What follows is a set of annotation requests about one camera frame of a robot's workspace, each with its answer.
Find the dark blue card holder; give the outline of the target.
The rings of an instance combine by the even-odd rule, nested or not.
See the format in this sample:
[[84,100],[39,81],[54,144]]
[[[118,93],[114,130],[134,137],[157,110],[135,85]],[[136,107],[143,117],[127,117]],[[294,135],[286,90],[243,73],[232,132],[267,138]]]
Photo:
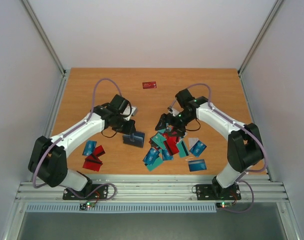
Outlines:
[[123,143],[126,145],[143,148],[145,142],[145,133],[137,131],[131,135],[125,134],[122,136],[122,139]]

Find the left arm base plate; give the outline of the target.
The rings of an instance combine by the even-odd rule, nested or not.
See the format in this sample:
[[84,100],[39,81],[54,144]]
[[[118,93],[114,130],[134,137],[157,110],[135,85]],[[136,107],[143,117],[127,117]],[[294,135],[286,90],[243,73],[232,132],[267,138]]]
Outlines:
[[71,188],[66,188],[63,191],[63,200],[105,200],[107,199],[107,194],[109,192],[109,186],[103,184],[100,186],[99,184],[87,184],[83,190],[76,191]]

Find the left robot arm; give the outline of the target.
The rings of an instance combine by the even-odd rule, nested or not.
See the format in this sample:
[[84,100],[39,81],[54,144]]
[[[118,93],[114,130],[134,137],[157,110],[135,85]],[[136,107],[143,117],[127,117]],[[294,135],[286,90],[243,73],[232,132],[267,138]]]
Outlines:
[[86,175],[70,170],[67,158],[82,143],[95,134],[111,128],[116,133],[131,135],[135,133],[137,107],[120,95],[111,102],[92,106],[90,112],[78,123],[52,137],[40,136],[34,143],[28,170],[33,174],[34,188],[37,179],[50,187],[62,186],[79,199],[87,199],[96,191],[92,180]]

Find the blue VIP card pile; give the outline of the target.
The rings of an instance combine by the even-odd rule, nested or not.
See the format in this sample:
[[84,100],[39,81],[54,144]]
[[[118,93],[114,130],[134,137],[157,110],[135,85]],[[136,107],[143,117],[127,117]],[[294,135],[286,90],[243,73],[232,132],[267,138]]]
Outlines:
[[146,166],[152,165],[155,162],[155,160],[159,157],[159,154],[160,152],[157,149],[155,149],[154,147],[150,148],[150,150],[143,159],[144,164]]

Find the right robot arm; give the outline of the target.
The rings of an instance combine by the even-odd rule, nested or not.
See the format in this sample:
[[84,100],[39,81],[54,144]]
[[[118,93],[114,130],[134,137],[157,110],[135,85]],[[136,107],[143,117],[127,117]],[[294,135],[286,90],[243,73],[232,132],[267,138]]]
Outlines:
[[188,89],[179,91],[175,99],[182,111],[168,107],[168,113],[160,116],[155,129],[158,131],[171,126],[170,136],[183,137],[188,123],[199,120],[222,135],[227,140],[228,162],[212,179],[209,192],[216,200],[230,196],[235,183],[251,172],[252,166],[259,161],[267,161],[259,128],[254,123],[245,124],[231,118],[216,108],[210,97],[193,97]]

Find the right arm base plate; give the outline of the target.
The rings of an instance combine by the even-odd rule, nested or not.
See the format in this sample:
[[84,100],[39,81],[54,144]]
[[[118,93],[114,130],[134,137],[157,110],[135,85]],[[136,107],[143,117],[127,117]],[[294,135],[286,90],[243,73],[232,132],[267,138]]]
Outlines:
[[233,184],[228,188],[214,189],[211,184],[197,184],[196,197],[199,201],[231,201],[241,200],[241,193],[239,186]]

